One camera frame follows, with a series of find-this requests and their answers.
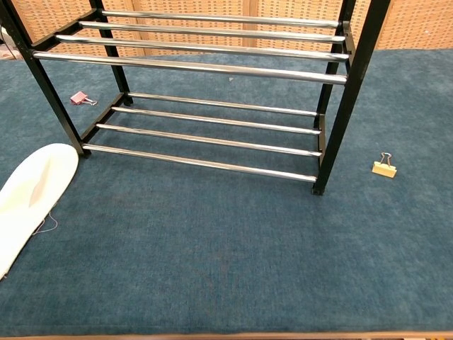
black rack leg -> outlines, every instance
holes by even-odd
[[[59,122],[62,124],[64,131],[67,133],[72,145],[80,155],[90,154],[89,150],[82,148],[81,138],[64,108],[55,88],[47,76],[41,61],[33,58],[31,50],[31,39],[23,27],[22,21],[14,8],[11,0],[0,1],[0,19],[1,24],[6,28],[8,33],[14,39],[17,48],[21,52],[23,59],[27,63],[32,75],[38,82],[39,87],[44,93],[47,101],[52,107]]]
[[[90,0],[90,5],[91,8],[93,9],[98,9],[99,11],[104,9],[104,4],[102,0]],[[102,13],[99,12],[98,16],[99,21],[103,23],[107,23],[108,20],[105,16],[102,15]],[[113,38],[113,34],[111,30],[99,30],[99,33],[101,34],[102,38]],[[109,57],[119,57],[120,55],[118,54],[118,49],[116,46],[105,46],[105,51],[107,52],[107,56]],[[115,76],[116,84],[118,85],[118,88],[120,92],[126,94],[130,92],[129,90],[129,84],[127,83],[126,80],[126,75],[125,71],[122,68],[122,66],[113,66],[112,65],[112,70],[113,70],[113,75]],[[131,106],[133,103],[132,98],[129,96],[125,97],[124,104],[126,106]]]
[[[337,116],[333,123],[331,136],[329,137],[324,158],[319,168],[318,179],[313,185],[313,194],[322,195],[324,192],[328,177],[332,171],[333,163],[335,162],[338,150],[340,149],[346,127],[348,126],[355,101],[365,77],[369,61],[371,60],[374,46],[379,37],[389,4],[390,0],[372,0],[369,5],[362,34],[355,51],[354,62],[350,67],[348,80],[346,81]]]
[[[341,24],[337,27],[335,35],[341,35],[343,32],[343,22],[350,21],[352,13],[354,12],[356,0],[343,0],[341,4],[340,14],[338,15],[338,22]],[[343,47],[339,44],[333,44],[331,53],[342,53]],[[336,74],[338,71],[338,62],[329,62],[327,64],[326,74]],[[318,115],[314,119],[313,127],[316,130],[320,130],[321,134],[318,136],[318,151],[322,152],[319,157],[319,166],[324,158],[324,151],[326,151],[326,112],[327,105],[331,98],[333,85],[323,84],[321,89],[321,95],[319,96],[318,108],[316,112]]]

teal carpet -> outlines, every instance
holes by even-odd
[[[184,56],[323,72],[324,63]],[[46,62],[78,129],[117,93],[109,67]],[[126,69],[133,91],[314,110],[321,86]],[[0,184],[68,142],[23,62],[0,62]],[[70,106],[85,91],[95,107]],[[328,112],[333,121],[341,88]],[[0,336],[453,329],[453,50],[376,52],[326,193],[93,153],[0,281]],[[311,119],[136,100],[137,108],[310,127]],[[111,123],[314,149],[313,137],[116,113]],[[103,132],[93,142],[314,174],[313,159]],[[394,154],[394,180],[371,173]],[[52,227],[47,221],[46,228]]]

wooden baseboard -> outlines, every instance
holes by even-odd
[[[307,340],[307,339],[404,339],[453,338],[453,331],[368,331],[316,333],[157,334],[95,336],[0,337],[0,340]]]

chrome bar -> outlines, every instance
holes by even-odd
[[[235,125],[235,126],[244,126],[245,128],[255,128],[255,129],[264,129],[264,130],[276,130],[283,132],[293,132],[293,133],[302,133],[305,135],[319,135],[321,131],[304,129],[301,127],[292,127],[292,126],[283,126],[283,125],[271,125],[271,124],[262,124],[262,123],[252,123],[244,122],[242,120],[230,120],[223,118],[212,118],[212,117],[203,117],[201,115],[181,115],[179,113],[169,113],[161,111],[151,111],[151,110],[140,110],[138,108],[120,108],[113,106],[112,110],[115,112],[122,113],[134,113],[137,115],[152,115],[154,117],[163,117],[163,118],[173,118],[173,119],[182,119],[182,120],[195,120],[198,122],[205,123],[215,123],[215,124],[226,124],[226,125]]]
[[[249,104],[240,104],[240,103],[227,103],[224,101],[208,101],[205,99],[160,96],[157,94],[147,94],[147,93],[140,94],[140,93],[135,93],[135,92],[129,92],[127,95],[129,97],[133,97],[133,98],[154,99],[156,101],[173,101],[173,102],[177,102],[177,103],[190,103],[190,104],[198,104],[198,105],[218,106],[221,108],[238,108],[241,110],[283,113],[283,114],[288,114],[288,115],[304,115],[307,117],[316,117],[318,115],[318,113],[313,112],[313,111],[294,110],[292,108],[273,108],[270,106],[258,106],[258,105],[249,105]]]
[[[257,23],[263,25],[287,25],[337,28],[338,22],[334,20],[310,20],[298,18],[266,18],[255,16],[216,16],[194,13],[156,13],[146,11],[102,11],[104,16],[122,16],[132,18],[176,19],[196,21],[219,21],[223,23]]]
[[[253,77],[274,77],[292,80],[317,81],[325,84],[344,85],[346,76],[320,74],[312,72],[286,71],[281,69],[261,69],[257,67],[244,67],[218,64],[202,64],[197,62],[174,62],[167,60],[135,59],[122,57],[93,57],[86,55],[66,55],[62,53],[34,52],[38,59],[66,60],[68,62],[87,62],[91,64],[122,65],[136,67],[151,67],[162,69],[175,69],[196,72],[214,72],[222,74],[240,74]]]
[[[134,133],[137,135],[148,135],[148,136],[155,136],[155,137],[172,138],[175,140],[188,140],[191,142],[226,145],[228,147],[243,147],[245,149],[279,152],[279,153],[283,153],[283,154],[296,154],[299,156],[308,156],[308,157],[320,157],[321,156],[320,152],[300,150],[300,149],[291,149],[291,148],[287,148],[287,147],[274,147],[272,145],[261,145],[261,144],[245,143],[245,142],[236,142],[233,140],[218,140],[217,138],[199,137],[199,136],[192,136],[192,135],[180,135],[178,133],[135,129],[132,127],[124,127],[124,126],[116,126],[116,125],[97,124],[96,126],[100,129],[104,129],[104,130]]]
[[[257,174],[257,175],[264,175],[264,176],[271,176],[271,177],[279,177],[282,179],[294,179],[296,181],[306,181],[306,182],[311,182],[311,183],[316,182],[315,176],[292,174],[290,172],[281,172],[281,171],[266,170],[266,169],[259,169],[259,168],[249,168],[247,166],[217,163],[214,161],[201,161],[199,159],[168,156],[165,154],[152,154],[150,152],[132,151],[132,150],[127,150],[127,149],[119,149],[117,147],[106,147],[103,145],[83,144],[82,147],[85,150],[110,152],[112,154],[126,154],[129,156],[159,159],[161,161],[184,163],[184,164],[191,164],[191,165],[206,166],[208,168],[244,172],[246,174]]]
[[[202,45],[188,44],[184,42],[158,42],[148,40],[126,40],[110,38],[90,38],[81,37],[80,35],[56,35],[56,39],[61,43],[76,43],[89,45],[105,46],[127,46],[154,48],[160,50],[182,50],[193,52],[211,52],[211,53],[229,53],[234,55],[258,55],[273,57],[293,57],[311,60],[321,60],[327,62],[346,62],[349,55],[341,53],[284,50],[277,48],[259,48],[259,47],[237,47],[221,45]]]
[[[98,30],[136,30],[155,33],[220,35],[239,38],[300,40],[312,41],[315,43],[325,42],[330,44],[341,44],[343,43],[343,41],[345,41],[345,37],[341,35],[325,35],[313,33],[293,33],[268,30],[227,30],[220,28],[139,25],[129,23],[100,23],[98,21],[80,21],[79,23],[83,28],[95,28]]]

pink binder clip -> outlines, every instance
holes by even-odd
[[[74,105],[80,105],[80,104],[84,103],[84,104],[90,104],[91,106],[93,106],[93,105],[96,105],[98,102],[92,101],[90,98],[88,98],[88,94],[85,94],[82,91],[79,91],[71,97],[71,103],[73,103]]]

